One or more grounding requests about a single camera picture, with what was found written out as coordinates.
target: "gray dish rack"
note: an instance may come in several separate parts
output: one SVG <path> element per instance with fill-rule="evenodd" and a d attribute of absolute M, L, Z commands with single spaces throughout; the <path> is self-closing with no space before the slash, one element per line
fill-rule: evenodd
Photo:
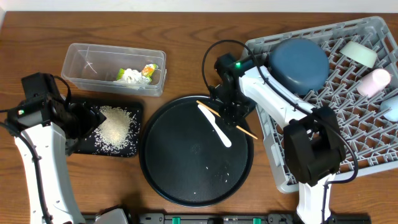
<path fill-rule="evenodd" d="M 310 91 L 303 99 L 316 106 L 328 105 L 337 114 L 342 135 L 350 139 L 359 162 L 358 176 L 398 167 L 398 124 L 388 121 L 379 111 L 382 101 L 398 95 L 398 46 L 381 17 L 368 17 L 327 26 L 287 32 L 252 39 L 246 45 L 255 53 L 268 57 L 274 47 L 290 38 L 305 38 L 317 43 L 327 54 L 330 72 L 323 88 Z M 372 98 L 361 96 L 356 87 L 371 69 L 340 54 L 349 41 L 358 42 L 377 53 L 375 68 L 392 74 L 392 81 Z M 264 134 L 264 146 L 277 188 L 282 193 L 298 191 L 298 183 L 284 161 L 283 133 L 276 122 L 259 106 L 257 113 Z M 336 179 L 352 175 L 353 161 L 347 152 Z"/>

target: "clear plastic container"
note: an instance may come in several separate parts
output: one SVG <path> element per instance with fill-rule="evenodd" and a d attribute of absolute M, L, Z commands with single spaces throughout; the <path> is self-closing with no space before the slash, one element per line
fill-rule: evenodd
<path fill-rule="evenodd" d="M 159 66 L 148 85 L 114 82 L 119 69 L 141 71 L 145 65 Z M 127 95 L 160 96 L 166 78 L 166 54 L 161 50 L 135 49 L 94 44 L 71 44 L 63 63 L 62 78 L 81 90 Z"/>

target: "wooden table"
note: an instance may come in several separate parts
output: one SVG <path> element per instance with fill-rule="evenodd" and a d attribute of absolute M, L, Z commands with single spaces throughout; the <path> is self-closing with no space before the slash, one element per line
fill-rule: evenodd
<path fill-rule="evenodd" d="M 167 79 L 161 97 L 121 96 L 78 90 L 74 96 L 125 98 L 144 104 L 144 122 L 164 103 L 207 93 L 200 67 L 206 49 L 217 40 L 247 41 L 256 37 L 372 16 L 370 14 L 305 13 L 148 13 L 148 12 L 7 12 L 0 35 L 0 109 L 24 99 L 21 78 L 41 71 L 60 75 L 72 43 L 103 44 L 163 50 Z M 398 39 L 398 14 L 382 14 Z M 241 47 L 224 44 L 207 59 L 211 83 L 217 56 L 239 55 Z M 66 89 L 58 85 L 63 94 Z M 229 199 L 205 208 L 186 208 L 159 196 L 146 182 L 138 157 L 74 154 L 67 159 L 70 180 L 82 212 L 98 212 L 121 202 L 134 212 L 264 214 L 294 211 L 298 194 L 275 187 L 255 112 L 247 118 L 254 141 L 254 162 L 248 179 Z M 21 156 L 8 133 L 0 129 L 0 223 L 28 223 L 29 198 Z M 374 223 L 396 223 L 398 169 L 334 185 L 331 209 L 337 213 L 368 213 Z"/>

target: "knife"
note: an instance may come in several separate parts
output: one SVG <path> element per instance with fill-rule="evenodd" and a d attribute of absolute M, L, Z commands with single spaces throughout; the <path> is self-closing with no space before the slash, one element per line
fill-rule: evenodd
<path fill-rule="evenodd" d="M 201 112 L 206 116 L 207 120 L 210 122 L 210 124 L 213 126 L 213 128 L 216 130 L 218 136 L 220 137 L 221 141 L 224 143 L 225 147 L 231 147 L 232 143 L 229 140 L 229 138 L 224 134 L 224 132 L 217 126 L 216 124 L 216 118 L 214 115 L 206 109 L 202 105 L 198 105 L 199 109 Z"/>

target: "wooden chopstick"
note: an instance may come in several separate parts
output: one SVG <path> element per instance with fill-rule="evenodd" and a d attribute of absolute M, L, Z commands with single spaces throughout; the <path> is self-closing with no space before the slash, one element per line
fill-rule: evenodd
<path fill-rule="evenodd" d="M 197 100 L 197 103 L 200 104 L 200 105 L 202 105 L 202 106 L 204 106 L 206 109 L 210 110 L 210 112 L 212 112 L 213 114 L 215 114 L 215 115 L 221 117 L 221 116 L 218 114 L 217 111 L 211 109 L 210 107 L 208 107 L 207 105 L 205 105 L 205 104 L 202 103 L 201 101 Z M 241 131 L 243 131 L 244 133 L 246 133 L 247 135 L 251 136 L 252 138 L 258 139 L 255 135 L 253 135 L 253 134 L 250 133 L 249 131 L 246 131 L 246 130 L 243 129 L 242 127 L 240 127 L 240 126 L 236 126 L 236 127 L 237 127 L 239 130 L 241 130 Z"/>

